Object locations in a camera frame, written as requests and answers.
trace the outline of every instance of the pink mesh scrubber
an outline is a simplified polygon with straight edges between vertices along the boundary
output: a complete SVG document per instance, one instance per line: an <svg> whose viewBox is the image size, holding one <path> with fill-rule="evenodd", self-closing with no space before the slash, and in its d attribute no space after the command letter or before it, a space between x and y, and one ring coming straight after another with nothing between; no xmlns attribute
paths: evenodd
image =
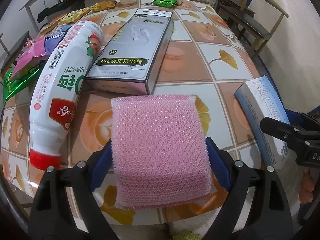
<svg viewBox="0 0 320 240"><path fill-rule="evenodd" d="M212 177L195 98L114 98L112 152L116 205L165 207L208 195Z"/></svg>

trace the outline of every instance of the strawberry illustration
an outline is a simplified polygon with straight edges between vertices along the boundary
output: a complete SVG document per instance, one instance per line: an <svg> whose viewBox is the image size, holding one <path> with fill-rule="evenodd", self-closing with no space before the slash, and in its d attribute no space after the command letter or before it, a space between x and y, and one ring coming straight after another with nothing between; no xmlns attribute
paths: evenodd
<svg viewBox="0 0 320 240"><path fill-rule="evenodd" d="M87 48L87 55L88 56L93 57L95 54L97 54L99 52L100 40L97 35L91 34L85 43L89 44L89 47Z"/></svg>

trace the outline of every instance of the blue and white box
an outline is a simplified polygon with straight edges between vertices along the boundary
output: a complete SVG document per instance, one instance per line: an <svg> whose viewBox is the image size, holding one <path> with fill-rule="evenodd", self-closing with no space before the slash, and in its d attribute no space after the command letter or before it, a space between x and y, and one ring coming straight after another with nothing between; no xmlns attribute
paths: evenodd
<svg viewBox="0 0 320 240"><path fill-rule="evenodd" d="M244 82L235 92L257 139L265 165L275 169L282 167L288 153L287 143L265 134L260 129L260 121L270 117L289 124L284 107L266 76Z"/></svg>

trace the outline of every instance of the green snack package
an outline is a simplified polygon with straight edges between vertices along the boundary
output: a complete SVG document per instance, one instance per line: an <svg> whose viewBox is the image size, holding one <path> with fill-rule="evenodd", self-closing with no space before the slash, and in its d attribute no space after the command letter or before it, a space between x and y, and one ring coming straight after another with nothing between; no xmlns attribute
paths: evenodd
<svg viewBox="0 0 320 240"><path fill-rule="evenodd" d="M13 68L10 69L4 78L3 102L7 102L11 97L28 87L33 81L37 80L46 62L46 60L41 60L38 65L31 68L21 79L13 81L9 81L14 70Z"/></svg>
<svg viewBox="0 0 320 240"><path fill-rule="evenodd" d="M153 5L162 7L173 7L177 4L178 0L154 0L151 3Z"/></svg>

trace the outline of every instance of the charging cable box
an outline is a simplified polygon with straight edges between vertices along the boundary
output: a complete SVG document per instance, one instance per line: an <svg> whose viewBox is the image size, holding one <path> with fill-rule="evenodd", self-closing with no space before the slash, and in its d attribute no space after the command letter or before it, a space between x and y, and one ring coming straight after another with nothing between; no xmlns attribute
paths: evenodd
<svg viewBox="0 0 320 240"><path fill-rule="evenodd" d="M265 165L275 169L282 167L288 153L287 143L265 134L260 129L260 121L270 117L289 124L284 107L266 76L244 82L235 92L257 139Z"/></svg>
<svg viewBox="0 0 320 240"><path fill-rule="evenodd" d="M150 95L173 31L172 12L137 9L105 46L86 80L93 89Z"/></svg>

